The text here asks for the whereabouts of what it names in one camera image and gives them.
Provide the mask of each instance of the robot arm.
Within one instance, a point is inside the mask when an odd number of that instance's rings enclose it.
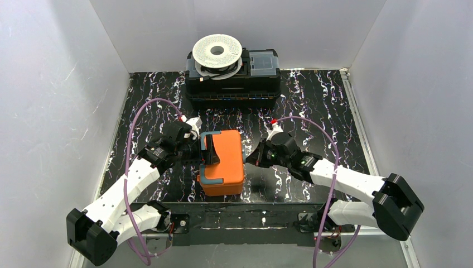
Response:
[[[268,138],[260,141],[246,162],[262,168],[284,166],[298,180],[328,187],[334,172],[333,163],[320,155],[301,151],[295,139],[283,132],[276,123],[269,131]],[[424,205],[408,183],[396,174],[384,178],[339,166],[335,189],[360,202],[334,198],[324,223],[320,223],[324,208],[314,214],[310,220],[323,224],[327,230],[344,224],[372,226],[397,240],[405,241],[424,210]]]
[[[152,139],[137,154],[129,168],[127,195],[135,200],[140,193],[175,163],[199,159],[199,127],[202,121],[191,118],[166,124],[163,134]],[[73,209],[66,217],[67,241],[94,265],[105,263],[117,246],[136,235],[128,215],[123,215],[125,202],[122,175],[99,199],[82,211]],[[133,212],[140,231],[167,229],[170,211],[160,202],[151,201]]]

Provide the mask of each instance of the black tabletop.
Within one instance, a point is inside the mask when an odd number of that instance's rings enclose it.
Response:
[[[238,130],[246,154],[254,150],[274,118],[303,116],[322,126],[336,141],[341,165],[368,173],[363,148],[339,71],[282,71],[281,97],[274,109],[212,109],[194,111],[185,99],[185,75],[179,72],[134,73],[127,100],[118,127],[115,144],[100,193],[103,194],[124,173],[124,155],[127,134],[133,117],[143,103],[152,98],[174,102],[187,118],[200,116],[201,132]],[[166,103],[151,104],[141,115],[134,130],[133,154],[145,146],[163,124],[177,118]],[[334,152],[328,139],[314,126],[300,121],[282,123],[299,146],[334,161]],[[198,167],[178,167],[167,171],[152,183],[137,199],[163,202],[312,202],[324,203],[328,188],[298,181],[286,169],[261,169],[245,166],[246,179],[241,195],[207,197],[196,181]]]

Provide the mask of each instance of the orange box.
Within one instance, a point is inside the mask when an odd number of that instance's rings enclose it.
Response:
[[[206,135],[213,136],[214,148],[220,163],[201,165],[197,181],[205,194],[210,197],[241,194],[245,182],[245,170],[240,132],[237,130],[204,132],[201,135],[201,143],[205,144]]]

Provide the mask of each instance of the clear plastic lid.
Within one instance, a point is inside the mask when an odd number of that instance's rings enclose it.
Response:
[[[250,52],[249,54],[252,76],[276,75],[279,60],[272,51]]]

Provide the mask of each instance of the white backdrop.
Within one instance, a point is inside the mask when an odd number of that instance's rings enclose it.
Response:
[[[194,43],[220,33],[276,49],[284,69],[349,67],[384,2],[91,0],[129,72],[184,70]]]
[[[0,266],[67,267],[129,75],[89,1],[1,1],[0,51]]]
[[[403,175],[426,210],[422,267],[472,267],[473,1],[387,0],[351,68],[382,175]]]

